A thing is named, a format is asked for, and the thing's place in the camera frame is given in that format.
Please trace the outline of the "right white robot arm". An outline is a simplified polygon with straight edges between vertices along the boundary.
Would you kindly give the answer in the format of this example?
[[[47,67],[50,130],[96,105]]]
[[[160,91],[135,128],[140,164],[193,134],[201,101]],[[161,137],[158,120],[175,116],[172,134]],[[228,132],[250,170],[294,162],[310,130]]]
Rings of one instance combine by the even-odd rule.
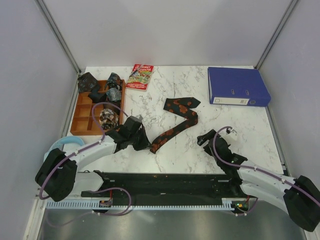
[[[320,223],[320,191],[306,176],[294,178],[262,168],[246,157],[233,153],[219,132],[211,130],[197,137],[197,144],[212,156],[230,177],[229,191],[257,197],[283,210],[305,231],[313,232]]]

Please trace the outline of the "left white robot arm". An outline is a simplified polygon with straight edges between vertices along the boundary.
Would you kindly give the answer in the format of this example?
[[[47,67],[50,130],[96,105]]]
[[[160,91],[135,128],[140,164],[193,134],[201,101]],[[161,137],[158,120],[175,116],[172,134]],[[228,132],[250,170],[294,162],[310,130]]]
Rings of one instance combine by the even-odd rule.
[[[74,151],[64,152],[52,149],[44,159],[36,174],[35,181],[40,186],[40,199],[52,199],[60,202],[70,194],[91,192],[99,197],[106,196],[110,185],[96,172],[85,173],[82,170],[89,164],[109,155],[113,155],[128,146],[135,151],[149,149],[151,144],[142,123],[142,116],[130,116],[116,130],[110,130],[102,139],[86,144]]]

